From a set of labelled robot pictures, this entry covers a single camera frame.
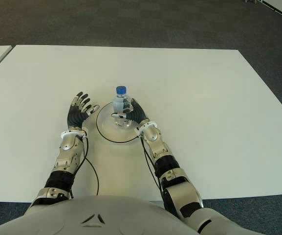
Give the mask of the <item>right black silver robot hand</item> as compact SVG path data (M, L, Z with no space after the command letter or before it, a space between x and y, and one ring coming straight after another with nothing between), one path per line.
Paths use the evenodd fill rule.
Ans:
M131 112L129 112L129 113L112 113L111 117L131 120L131 121L136 122L137 124L140 124L142 121L148 119L148 117L146 116L143 108L140 106L140 104L134 98L131 100L131 105L133 107L133 110Z

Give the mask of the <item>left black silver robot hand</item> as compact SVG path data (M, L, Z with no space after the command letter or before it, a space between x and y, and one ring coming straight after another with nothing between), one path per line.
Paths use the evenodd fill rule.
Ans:
M72 100L67 114L68 128L82 128L83 122L95 113L100 106L89 104L88 94L79 92Z

